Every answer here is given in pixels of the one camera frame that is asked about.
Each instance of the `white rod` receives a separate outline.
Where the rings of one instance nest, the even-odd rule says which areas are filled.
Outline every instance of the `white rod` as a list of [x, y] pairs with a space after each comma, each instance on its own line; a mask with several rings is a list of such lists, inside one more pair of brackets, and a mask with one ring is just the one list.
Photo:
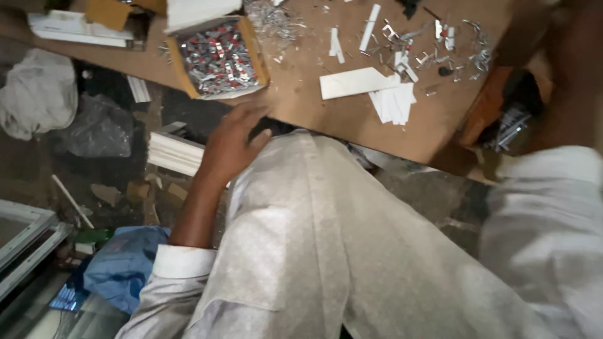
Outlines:
[[61, 189], [61, 191], [63, 191], [63, 193], [65, 193], [65, 196], [67, 196], [67, 199], [69, 199], [69, 201], [71, 202], [71, 204], [74, 206], [75, 210], [84, 219], [84, 221], [86, 222], [86, 224], [88, 224], [88, 226], [91, 229], [94, 229], [94, 226], [92, 225], [92, 223], [90, 222], [90, 220], [88, 220], [88, 217], [84, 214], [84, 212], [81, 211], [80, 205], [78, 205], [75, 202], [74, 198], [71, 196], [71, 194], [69, 193], [69, 191], [67, 191], [67, 189], [65, 188], [65, 186], [63, 185], [63, 183], [61, 182], [61, 180], [59, 180], [58, 177], [55, 176], [54, 174], [52, 175], [52, 179], [54, 180], [54, 182], [57, 183], [57, 185]]
[[371, 11], [371, 16], [368, 17], [367, 27], [364, 29], [364, 35], [362, 36], [362, 41], [360, 41], [360, 50], [365, 52], [367, 50], [368, 41], [371, 39], [371, 34], [373, 34], [373, 28], [375, 26], [375, 21], [377, 21], [377, 17], [379, 16], [379, 11], [381, 10], [380, 5], [373, 5], [373, 10]]

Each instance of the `person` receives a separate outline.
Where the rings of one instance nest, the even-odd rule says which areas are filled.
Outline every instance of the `person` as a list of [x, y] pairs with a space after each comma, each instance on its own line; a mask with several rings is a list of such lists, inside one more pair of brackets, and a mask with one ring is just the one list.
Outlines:
[[491, 193], [479, 262], [338, 141], [265, 130], [249, 142], [266, 110], [243, 104], [209, 138], [117, 338], [603, 337], [602, 14], [594, 1], [557, 34], [552, 102]]

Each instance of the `hand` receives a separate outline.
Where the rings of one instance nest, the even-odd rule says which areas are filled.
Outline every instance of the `hand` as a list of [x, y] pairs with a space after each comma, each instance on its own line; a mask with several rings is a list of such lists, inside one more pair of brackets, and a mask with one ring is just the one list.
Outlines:
[[241, 173], [270, 141], [272, 131], [263, 130], [251, 142], [249, 133], [268, 113], [267, 107], [255, 103], [236, 106], [222, 118], [222, 123], [212, 132], [205, 147], [201, 166], [195, 178], [210, 180], [225, 186]]
[[555, 12], [547, 53], [556, 87], [596, 93], [603, 84], [603, 1], [572, 2]]

